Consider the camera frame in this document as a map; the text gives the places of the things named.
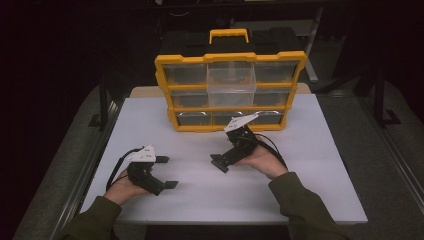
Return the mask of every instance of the olive green jacket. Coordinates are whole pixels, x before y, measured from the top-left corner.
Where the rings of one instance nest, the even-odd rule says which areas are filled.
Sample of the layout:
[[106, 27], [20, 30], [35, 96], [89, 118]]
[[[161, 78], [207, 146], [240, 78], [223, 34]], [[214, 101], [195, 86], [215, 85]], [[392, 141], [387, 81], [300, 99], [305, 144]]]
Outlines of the olive green jacket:
[[[280, 204], [280, 212], [289, 218], [291, 239], [348, 239], [331, 218], [321, 198], [303, 187], [296, 173], [283, 174], [269, 183]], [[106, 198], [97, 197], [84, 213], [75, 216], [57, 239], [110, 239], [121, 207]]]

